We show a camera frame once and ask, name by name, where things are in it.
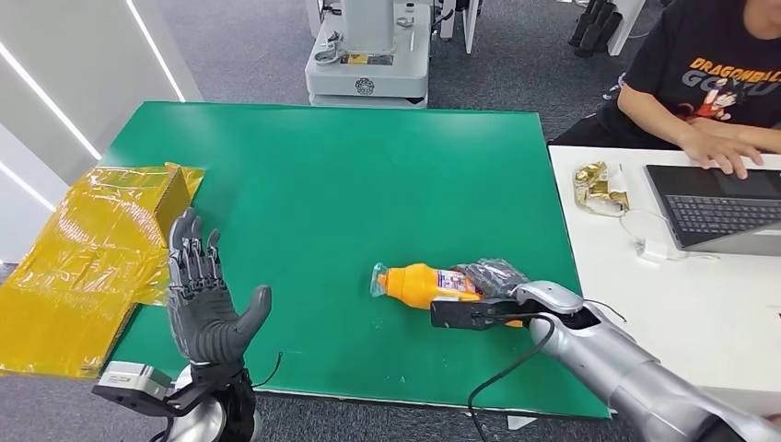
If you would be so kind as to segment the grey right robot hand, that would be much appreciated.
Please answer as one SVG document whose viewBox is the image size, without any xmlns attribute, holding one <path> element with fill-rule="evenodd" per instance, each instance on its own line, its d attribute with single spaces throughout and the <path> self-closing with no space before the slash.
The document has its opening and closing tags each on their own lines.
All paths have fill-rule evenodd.
<svg viewBox="0 0 781 442">
<path fill-rule="evenodd" d="M 477 262 L 461 263 L 452 267 L 466 275 L 476 289 L 488 298 L 511 298 L 519 285 L 530 279 L 503 259 L 480 259 Z"/>
</svg>

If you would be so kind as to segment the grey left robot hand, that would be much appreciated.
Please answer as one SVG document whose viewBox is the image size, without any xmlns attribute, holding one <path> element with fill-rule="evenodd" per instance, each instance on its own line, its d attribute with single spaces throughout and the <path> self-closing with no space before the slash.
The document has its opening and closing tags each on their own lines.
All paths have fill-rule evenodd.
<svg viewBox="0 0 781 442">
<path fill-rule="evenodd" d="M 169 232 L 167 312 L 181 355 L 196 365 L 241 360 L 272 310 L 272 290 L 257 286 L 239 314 L 224 278 L 215 228 L 202 237 L 202 218 L 191 207 Z"/>
</svg>

